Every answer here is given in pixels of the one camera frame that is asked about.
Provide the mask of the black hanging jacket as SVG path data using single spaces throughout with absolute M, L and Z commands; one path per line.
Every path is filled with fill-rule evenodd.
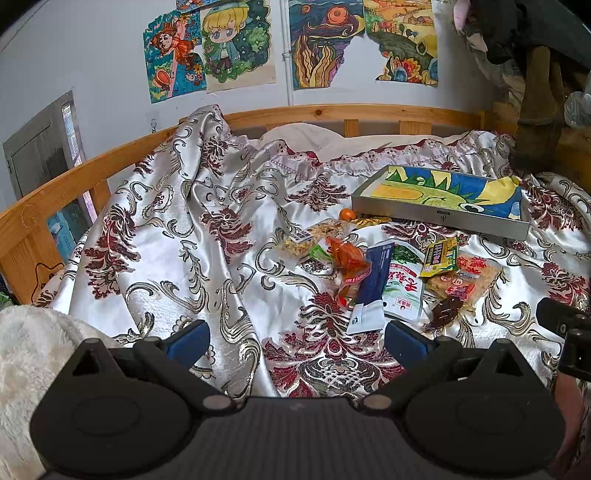
M 472 13 L 493 64 L 508 60 L 520 69 L 531 51 L 545 46 L 576 66 L 590 67 L 588 1 L 473 1 Z

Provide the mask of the rice cracker packet red print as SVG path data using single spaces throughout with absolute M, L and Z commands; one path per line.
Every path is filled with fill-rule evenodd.
M 496 261 L 468 253 L 459 254 L 457 265 L 456 271 L 430 278 L 427 289 L 441 299 L 458 298 L 465 307 L 474 307 L 502 272 Z

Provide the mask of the starry swirl drawing poster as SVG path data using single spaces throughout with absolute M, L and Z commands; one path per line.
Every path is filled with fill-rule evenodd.
M 294 89 L 331 86 L 346 47 L 366 29 L 362 1 L 290 1 L 290 53 Z

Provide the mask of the green white seaweed pouch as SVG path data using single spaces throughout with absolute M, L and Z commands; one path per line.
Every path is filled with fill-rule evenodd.
M 416 322 L 422 313 L 424 281 L 420 277 L 424 255 L 405 242 L 394 243 L 388 281 L 383 292 L 385 313 Z

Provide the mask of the mixed nut bar packet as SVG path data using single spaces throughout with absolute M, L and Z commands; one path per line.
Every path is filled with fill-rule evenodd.
M 294 260 L 304 259 L 319 241 L 327 237 L 345 238 L 353 225 L 341 219 L 325 219 L 305 229 L 298 229 L 287 235 L 280 243 L 280 252 Z

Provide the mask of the landscape drawing poster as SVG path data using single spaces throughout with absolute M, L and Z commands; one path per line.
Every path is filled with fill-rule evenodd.
M 377 81 L 438 86 L 438 37 L 431 1 L 365 1 L 363 14 L 367 34 L 385 60 Z

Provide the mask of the window with grey frame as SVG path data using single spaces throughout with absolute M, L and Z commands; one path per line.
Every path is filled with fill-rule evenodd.
M 3 143 L 17 198 L 36 190 L 85 160 L 73 93 L 63 94 Z M 97 218 L 89 192 L 51 215 L 45 224 L 63 261 Z

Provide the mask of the orange snack packet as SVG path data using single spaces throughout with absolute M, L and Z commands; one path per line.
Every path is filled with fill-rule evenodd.
M 372 262 L 366 258 L 366 254 L 361 248 L 351 242 L 334 237 L 328 237 L 327 242 L 332 265 L 341 275 L 335 299 L 342 307 L 352 309 L 362 281 L 372 271 Z

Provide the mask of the wooden bed frame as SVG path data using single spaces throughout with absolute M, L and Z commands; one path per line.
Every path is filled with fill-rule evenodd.
M 488 130 L 516 135 L 519 115 L 508 104 L 494 103 L 489 111 L 468 113 L 434 107 L 388 104 L 312 104 L 259 109 L 226 115 L 235 133 L 260 133 L 291 123 L 328 127 L 346 138 L 391 133 L 419 139 Z M 111 193 L 107 181 L 134 165 L 166 141 L 167 128 L 88 160 L 43 184 L 1 214 L 1 274 L 21 304 L 35 301 L 45 284 L 64 265 L 46 221 L 83 193 L 101 211 Z

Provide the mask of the small orange mandarin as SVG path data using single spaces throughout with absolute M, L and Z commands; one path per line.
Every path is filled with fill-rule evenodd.
M 353 222 L 356 220 L 356 212 L 352 209 L 345 208 L 339 212 L 339 217 L 342 219 L 342 221 Z

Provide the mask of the cream pillow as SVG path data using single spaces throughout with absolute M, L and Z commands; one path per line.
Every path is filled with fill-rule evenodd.
M 308 123 L 294 123 L 274 127 L 259 139 L 249 139 L 256 148 L 274 140 L 283 140 L 295 152 L 314 152 L 318 160 L 328 162 L 342 155 L 356 155 L 372 149 L 417 145 L 423 140 L 434 140 L 450 145 L 467 135 L 467 132 L 448 137 L 436 135 L 367 135 L 346 138 L 339 133 Z

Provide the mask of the dark blue sachet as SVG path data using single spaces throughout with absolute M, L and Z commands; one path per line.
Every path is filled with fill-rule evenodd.
M 379 331 L 386 325 L 383 293 L 389 279 L 394 244 L 387 243 L 367 250 L 372 263 L 370 275 L 360 285 L 346 334 Z

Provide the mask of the clear plastic bag of clothes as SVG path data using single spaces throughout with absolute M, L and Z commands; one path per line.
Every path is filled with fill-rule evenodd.
M 564 118 L 571 128 L 584 129 L 591 126 L 591 73 L 586 78 L 584 89 L 571 93 L 566 99 Z

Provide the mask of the yellow green snack packet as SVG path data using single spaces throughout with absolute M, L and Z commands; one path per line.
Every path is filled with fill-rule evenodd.
M 458 270 L 458 241 L 447 238 L 431 244 L 425 253 L 420 277 L 429 279 Z

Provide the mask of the dark brown small packet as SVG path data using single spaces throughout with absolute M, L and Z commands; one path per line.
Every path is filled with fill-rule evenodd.
M 433 318 L 425 325 L 424 330 L 435 331 L 444 328 L 456 319 L 463 305 L 464 301 L 459 297 L 448 297 L 441 300 L 433 309 Z

